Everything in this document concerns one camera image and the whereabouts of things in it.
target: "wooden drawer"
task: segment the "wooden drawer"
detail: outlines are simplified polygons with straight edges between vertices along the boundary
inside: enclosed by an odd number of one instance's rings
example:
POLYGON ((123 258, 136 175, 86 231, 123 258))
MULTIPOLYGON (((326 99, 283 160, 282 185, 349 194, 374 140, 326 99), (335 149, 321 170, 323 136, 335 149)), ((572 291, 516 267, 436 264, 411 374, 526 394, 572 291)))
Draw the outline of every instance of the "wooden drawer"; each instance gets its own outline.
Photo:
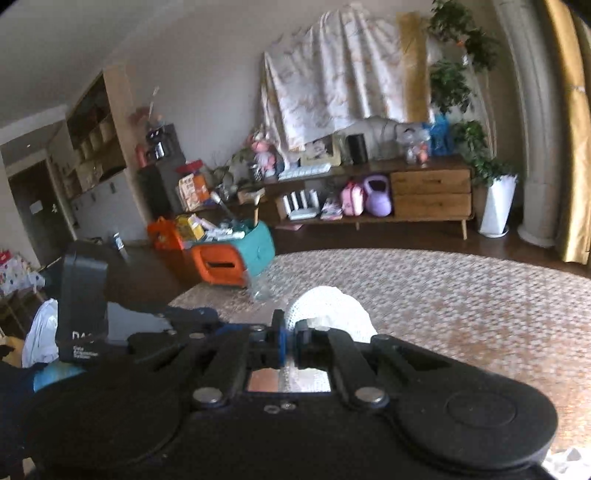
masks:
POLYGON ((401 171, 391 174, 395 195, 470 193, 470 170, 401 171))
POLYGON ((401 220, 449 220, 468 218, 472 214, 472 195, 396 195, 394 215, 401 220))

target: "purple kettlebell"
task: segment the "purple kettlebell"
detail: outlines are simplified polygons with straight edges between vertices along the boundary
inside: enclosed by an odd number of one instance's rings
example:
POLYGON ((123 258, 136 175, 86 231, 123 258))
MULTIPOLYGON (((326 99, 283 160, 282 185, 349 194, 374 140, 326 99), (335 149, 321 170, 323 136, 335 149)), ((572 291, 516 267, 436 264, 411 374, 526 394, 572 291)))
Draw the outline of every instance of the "purple kettlebell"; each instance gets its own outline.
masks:
POLYGON ((368 199, 365 202, 365 208, 369 213, 376 217, 387 217, 392 213, 392 200, 390 199, 390 182, 384 175, 373 175, 363 182, 368 199), (381 190, 374 190, 370 183, 382 183, 381 190))

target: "pink backpack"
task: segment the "pink backpack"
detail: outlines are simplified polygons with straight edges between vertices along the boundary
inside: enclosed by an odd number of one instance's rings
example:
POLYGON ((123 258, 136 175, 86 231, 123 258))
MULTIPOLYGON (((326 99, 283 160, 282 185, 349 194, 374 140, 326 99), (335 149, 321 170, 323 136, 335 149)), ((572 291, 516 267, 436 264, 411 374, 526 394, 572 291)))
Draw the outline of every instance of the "pink backpack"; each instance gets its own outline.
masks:
POLYGON ((363 213, 365 191, 359 183, 350 181, 340 194, 343 213, 346 216, 357 217, 363 213))

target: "toy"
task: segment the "toy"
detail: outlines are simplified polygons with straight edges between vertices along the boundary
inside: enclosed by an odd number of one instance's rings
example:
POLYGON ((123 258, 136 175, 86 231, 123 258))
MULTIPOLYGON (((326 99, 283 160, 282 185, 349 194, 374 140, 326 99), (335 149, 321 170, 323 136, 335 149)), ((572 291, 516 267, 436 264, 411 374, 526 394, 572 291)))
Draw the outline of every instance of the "toy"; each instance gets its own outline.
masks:
POLYGON ((275 164, 277 163, 277 160, 275 155, 269 151, 271 149, 271 144, 266 140, 255 140, 253 138, 251 148, 255 153, 255 162, 258 165, 262 176, 272 177, 275 175, 275 164))
POLYGON ((406 150, 407 163, 414 164, 418 160, 423 165, 429 160, 430 141, 429 130, 422 128, 407 128, 398 139, 406 150))
POLYGON ((368 195, 365 202, 365 208, 369 213, 376 217, 386 217, 392 213, 392 202, 390 200, 390 183, 388 178, 383 175, 373 175, 365 179, 363 186, 368 195), (371 183, 382 183, 384 189, 376 191, 372 188, 371 183))
POLYGON ((328 197, 322 207, 320 219, 331 222, 334 220, 341 220, 341 218, 343 218, 343 209, 339 199, 337 197, 328 197))
POLYGON ((365 195, 363 187, 354 181, 350 181, 340 194, 343 213, 346 216, 359 216, 363 213, 363 201, 365 195))

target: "picture frame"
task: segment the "picture frame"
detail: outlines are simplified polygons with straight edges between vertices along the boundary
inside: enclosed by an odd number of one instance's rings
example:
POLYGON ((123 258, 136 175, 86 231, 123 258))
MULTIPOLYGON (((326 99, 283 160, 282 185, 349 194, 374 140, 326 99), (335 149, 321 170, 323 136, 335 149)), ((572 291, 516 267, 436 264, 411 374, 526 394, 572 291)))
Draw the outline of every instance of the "picture frame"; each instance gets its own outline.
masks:
POLYGON ((335 134, 310 142, 304 148, 300 157, 302 167, 323 163, 330 163, 333 167, 338 167, 341 164, 341 152, 335 134))

